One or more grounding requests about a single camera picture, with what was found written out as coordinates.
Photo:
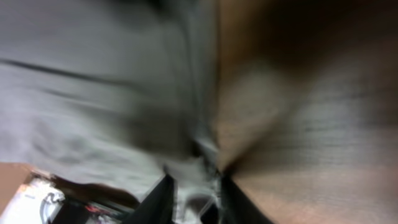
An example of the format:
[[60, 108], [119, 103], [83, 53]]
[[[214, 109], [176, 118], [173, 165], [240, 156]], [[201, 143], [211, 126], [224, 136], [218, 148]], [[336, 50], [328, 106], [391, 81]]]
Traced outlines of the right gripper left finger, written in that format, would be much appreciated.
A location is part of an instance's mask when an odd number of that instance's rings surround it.
[[174, 179], [168, 174], [122, 224], [173, 224]]

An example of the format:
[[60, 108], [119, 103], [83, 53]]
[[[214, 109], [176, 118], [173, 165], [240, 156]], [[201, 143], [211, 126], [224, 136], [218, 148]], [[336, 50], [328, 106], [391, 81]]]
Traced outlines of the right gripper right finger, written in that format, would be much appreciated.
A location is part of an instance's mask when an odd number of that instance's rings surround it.
[[221, 178], [221, 213], [222, 224], [273, 224], [226, 175]]

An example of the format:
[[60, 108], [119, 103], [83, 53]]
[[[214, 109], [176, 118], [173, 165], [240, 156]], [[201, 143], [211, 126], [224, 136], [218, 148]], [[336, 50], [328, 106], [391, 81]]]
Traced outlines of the grey cotton shorts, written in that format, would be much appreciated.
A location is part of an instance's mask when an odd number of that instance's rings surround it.
[[1, 2], [1, 160], [142, 200], [176, 223], [215, 194], [214, 1]]

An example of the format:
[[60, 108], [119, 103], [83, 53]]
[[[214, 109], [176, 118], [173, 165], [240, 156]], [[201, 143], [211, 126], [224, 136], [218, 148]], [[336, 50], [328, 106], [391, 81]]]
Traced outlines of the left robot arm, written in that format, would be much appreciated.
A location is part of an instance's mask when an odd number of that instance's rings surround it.
[[1, 224], [51, 224], [64, 199], [53, 183], [34, 178], [18, 188], [1, 215]]

